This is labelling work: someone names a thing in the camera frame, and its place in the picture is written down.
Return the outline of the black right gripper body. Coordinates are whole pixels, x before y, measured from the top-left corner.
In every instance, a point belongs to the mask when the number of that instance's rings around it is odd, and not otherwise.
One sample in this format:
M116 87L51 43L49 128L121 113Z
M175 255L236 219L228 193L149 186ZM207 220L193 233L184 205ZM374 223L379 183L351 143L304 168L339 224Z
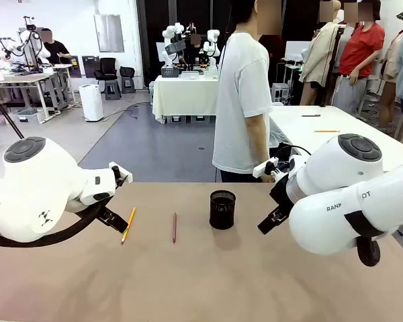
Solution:
M277 203L276 212L280 215L289 215L293 202L288 197L286 187L288 182L288 175L275 183L275 186L271 189L270 196Z

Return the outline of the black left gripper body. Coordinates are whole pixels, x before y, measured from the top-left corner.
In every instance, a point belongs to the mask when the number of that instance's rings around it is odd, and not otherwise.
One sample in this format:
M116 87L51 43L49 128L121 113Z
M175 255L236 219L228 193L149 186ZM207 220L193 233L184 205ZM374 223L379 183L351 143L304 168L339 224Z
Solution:
M95 211L95 218L104 225L113 225L116 219L116 214L109 210L105 205L100 205Z

